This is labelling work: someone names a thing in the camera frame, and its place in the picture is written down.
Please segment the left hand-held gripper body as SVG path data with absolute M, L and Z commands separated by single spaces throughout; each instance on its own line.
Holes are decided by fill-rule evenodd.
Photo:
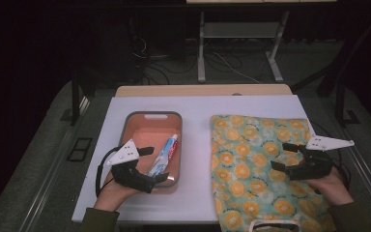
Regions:
M 121 186 L 150 193 L 156 184 L 153 177 L 149 177 L 136 169 L 142 157 L 137 152 L 132 139 L 121 147 L 112 151 L 113 156 L 106 162 L 111 167 L 114 181 Z

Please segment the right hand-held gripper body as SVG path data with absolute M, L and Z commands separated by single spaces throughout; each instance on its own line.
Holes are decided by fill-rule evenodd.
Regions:
M 320 179 L 326 177 L 332 167 L 332 158 L 327 151 L 355 145 L 353 140 L 343 140 L 326 136 L 312 136 L 305 145 L 301 145 L 302 163 L 288 167 L 288 177 L 292 181 Z

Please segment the toothpaste tube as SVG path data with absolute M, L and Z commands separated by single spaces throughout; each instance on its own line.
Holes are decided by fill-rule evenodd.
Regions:
M 167 174 L 166 168 L 172 159 L 178 144 L 178 135 L 173 134 L 167 139 L 164 146 L 158 153 L 151 169 L 148 172 L 149 177 L 157 177 L 158 175 Z

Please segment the orange basin with grey rim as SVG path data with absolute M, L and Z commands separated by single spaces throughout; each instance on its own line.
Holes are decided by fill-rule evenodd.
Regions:
M 153 193 L 168 194 L 178 187 L 181 173 L 181 142 L 182 116 L 172 111 L 137 111 L 129 114 L 123 126 L 120 145 L 132 139 L 137 148 L 154 147 L 151 155 L 139 158 L 137 169 L 144 174 L 152 165 L 167 140 L 177 134 L 177 145 L 168 161 L 164 172 L 169 173 L 168 179 L 156 184 Z

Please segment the orange-slice print tote bag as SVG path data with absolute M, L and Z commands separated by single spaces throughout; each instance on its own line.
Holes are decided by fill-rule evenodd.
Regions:
M 222 232 L 335 232 L 329 203 L 307 184 L 271 168 L 302 155 L 283 143 L 310 139 L 305 119 L 242 115 L 211 118 L 214 205 Z

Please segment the person's left hand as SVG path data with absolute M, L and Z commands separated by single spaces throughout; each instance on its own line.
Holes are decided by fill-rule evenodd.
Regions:
M 109 174 L 104 180 L 94 208 L 106 212 L 116 212 L 127 199 L 137 193 L 139 193 L 137 189 L 117 184 Z

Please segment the person's right hand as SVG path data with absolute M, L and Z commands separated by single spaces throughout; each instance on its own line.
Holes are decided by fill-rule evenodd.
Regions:
M 326 177 L 303 180 L 303 182 L 318 190 L 333 206 L 345 205 L 354 201 L 335 167 Z

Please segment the white board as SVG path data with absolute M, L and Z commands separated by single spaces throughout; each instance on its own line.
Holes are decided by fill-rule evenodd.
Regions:
M 98 165 L 106 152 L 120 145 L 125 120 L 137 111 L 172 111 L 183 119 L 181 173 L 177 189 L 168 194 L 140 193 L 120 208 L 120 221 L 143 223 L 214 223 L 211 188 L 211 130 L 213 115 L 247 115 L 295 119 L 306 117 L 295 95 L 118 97 L 111 100 L 100 136 L 78 197 L 72 220 L 83 220 L 96 201 Z

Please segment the black metal stand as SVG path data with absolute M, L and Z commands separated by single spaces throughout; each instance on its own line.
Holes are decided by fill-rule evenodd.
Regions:
M 336 86 L 335 118 L 343 128 L 347 125 L 359 124 L 359 119 L 354 111 L 345 108 L 345 91 L 345 85 L 343 83 L 338 83 Z
M 92 78 L 82 68 L 71 69 L 71 108 L 64 111 L 61 120 L 74 126 L 82 115 L 83 102 L 94 94 Z

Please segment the wooden table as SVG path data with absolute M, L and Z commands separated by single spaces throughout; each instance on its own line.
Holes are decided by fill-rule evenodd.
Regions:
M 198 84 L 122 86 L 116 97 L 180 97 L 180 96 L 269 96 L 292 95 L 286 84 Z

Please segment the black floor socket frame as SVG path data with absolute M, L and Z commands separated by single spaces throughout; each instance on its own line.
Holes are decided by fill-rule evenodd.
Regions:
M 67 161 L 82 162 L 86 159 L 91 147 L 91 137 L 79 137 L 75 140 L 74 145 L 67 156 Z

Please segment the white metal frame desk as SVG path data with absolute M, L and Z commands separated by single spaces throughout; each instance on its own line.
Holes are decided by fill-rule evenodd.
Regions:
M 205 39 L 272 39 L 272 47 L 265 52 L 271 74 L 275 81 L 283 81 L 282 74 L 275 60 L 284 31 L 287 27 L 290 13 L 289 7 L 303 4 L 327 4 L 336 0 L 185 0 L 189 6 L 225 7 L 230 11 L 232 7 L 242 7 L 244 10 L 258 9 L 259 7 L 280 7 L 281 15 L 278 20 L 264 22 L 210 22 L 206 20 L 207 10 L 200 11 L 199 48 L 197 53 L 197 80 L 206 82 L 205 68 Z

